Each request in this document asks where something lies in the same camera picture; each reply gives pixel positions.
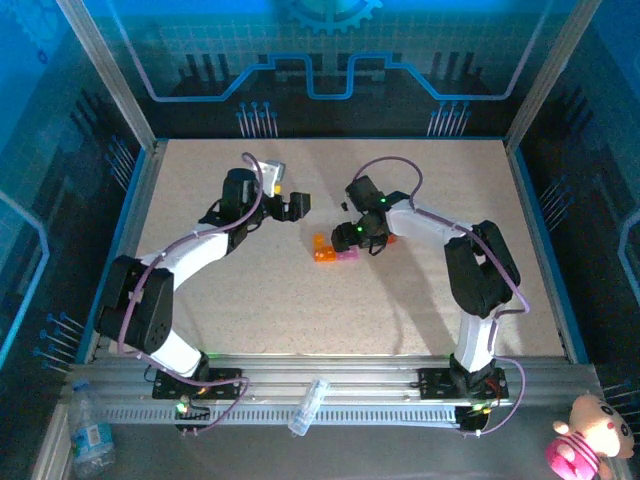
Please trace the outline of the aluminium mounting rail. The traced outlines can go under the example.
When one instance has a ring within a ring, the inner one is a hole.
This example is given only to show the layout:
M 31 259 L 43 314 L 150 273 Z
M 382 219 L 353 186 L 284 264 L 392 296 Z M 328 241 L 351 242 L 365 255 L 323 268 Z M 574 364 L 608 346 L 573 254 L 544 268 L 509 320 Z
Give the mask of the aluminium mounting rail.
M 487 418 L 499 419 L 512 406 L 542 406 L 565 410 L 582 394 L 600 393 L 594 367 L 572 364 L 561 358 L 523 358 L 516 363 L 501 360 L 497 367 L 506 375 L 508 400 L 422 400 L 417 370 L 447 368 L 445 358 L 421 356 L 220 356 L 213 368 L 239 368 L 240 395 L 234 400 L 155 400 L 152 389 L 157 371 L 133 358 L 103 355 L 87 365 L 78 365 L 67 376 L 62 390 L 70 399 L 72 384 L 88 380 L 101 401 L 101 413 L 108 405 L 173 404 L 181 415 L 207 412 L 222 405 L 220 421 L 240 404 L 291 405 L 302 400 L 309 384 L 318 378 L 330 382 L 326 405 L 439 405 L 454 406 L 458 428 L 481 429 Z

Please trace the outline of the water bottle with blue label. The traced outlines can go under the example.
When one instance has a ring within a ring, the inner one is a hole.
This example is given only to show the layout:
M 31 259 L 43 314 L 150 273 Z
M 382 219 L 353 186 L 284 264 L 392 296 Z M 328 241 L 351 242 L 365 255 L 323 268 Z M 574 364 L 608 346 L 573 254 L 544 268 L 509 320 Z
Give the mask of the water bottle with blue label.
M 68 426 L 78 480 L 93 480 L 115 464 L 111 426 L 102 418 L 101 401 L 88 380 L 72 384 Z

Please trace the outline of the aluminium frame post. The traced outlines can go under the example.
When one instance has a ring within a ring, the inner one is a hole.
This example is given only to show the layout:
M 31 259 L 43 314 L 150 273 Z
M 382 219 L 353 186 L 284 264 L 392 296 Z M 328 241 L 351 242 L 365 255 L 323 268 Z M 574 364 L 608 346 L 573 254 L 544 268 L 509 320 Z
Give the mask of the aluminium frame post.
M 147 153 L 153 153 L 156 136 L 84 2 L 56 0 L 56 3 L 137 141 Z
M 508 156 L 515 155 L 602 1 L 576 0 L 506 134 L 505 152 Z

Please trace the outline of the pink beige plush toy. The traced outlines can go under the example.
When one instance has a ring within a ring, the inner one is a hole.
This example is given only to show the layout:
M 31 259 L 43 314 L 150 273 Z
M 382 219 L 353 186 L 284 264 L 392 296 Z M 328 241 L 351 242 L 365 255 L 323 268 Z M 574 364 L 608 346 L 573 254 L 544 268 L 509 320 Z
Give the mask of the pink beige plush toy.
M 585 394 L 572 404 L 567 421 L 556 420 L 556 437 L 545 451 L 550 469 L 561 480 L 612 480 L 608 459 L 634 455 L 627 422 L 601 398 Z

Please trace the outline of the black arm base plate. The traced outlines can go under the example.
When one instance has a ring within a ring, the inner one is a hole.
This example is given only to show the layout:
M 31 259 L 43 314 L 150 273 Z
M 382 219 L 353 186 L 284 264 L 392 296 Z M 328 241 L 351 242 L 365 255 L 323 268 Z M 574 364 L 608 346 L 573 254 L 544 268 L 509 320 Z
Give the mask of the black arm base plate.
M 422 368 L 417 381 L 422 400 L 508 400 L 509 387 L 502 368 L 468 373 L 454 368 Z
M 242 376 L 239 368 L 210 368 L 206 382 L 234 380 L 233 383 L 215 387 L 199 387 L 179 381 L 167 373 L 157 372 L 152 389 L 155 400 L 180 400 L 188 397 L 192 400 L 234 400 L 241 392 Z

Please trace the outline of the aluminium table side rail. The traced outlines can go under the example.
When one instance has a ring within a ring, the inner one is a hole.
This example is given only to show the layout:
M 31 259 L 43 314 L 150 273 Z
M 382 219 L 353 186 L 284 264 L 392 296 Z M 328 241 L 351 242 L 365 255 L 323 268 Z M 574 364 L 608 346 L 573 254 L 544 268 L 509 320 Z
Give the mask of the aluminium table side rail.
M 140 245 L 142 231 L 168 143 L 167 139 L 159 140 L 153 150 L 142 151 L 141 154 L 143 156 L 136 163 L 134 175 L 124 198 L 111 247 L 87 318 L 81 345 L 76 355 L 76 361 L 80 364 L 87 363 L 95 351 L 97 340 L 95 339 L 94 326 L 98 316 L 99 302 L 106 286 L 112 261 L 121 254 L 135 255 Z

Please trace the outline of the small clear plastic bottle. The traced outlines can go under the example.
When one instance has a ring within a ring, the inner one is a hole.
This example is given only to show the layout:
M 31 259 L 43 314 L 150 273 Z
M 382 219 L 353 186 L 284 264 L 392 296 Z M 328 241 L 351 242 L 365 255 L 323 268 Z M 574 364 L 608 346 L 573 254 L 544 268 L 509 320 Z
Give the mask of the small clear plastic bottle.
M 330 382 L 323 378 L 314 379 L 309 384 L 305 395 L 289 418 L 288 429 L 292 436 L 306 435 L 330 390 L 330 386 Z

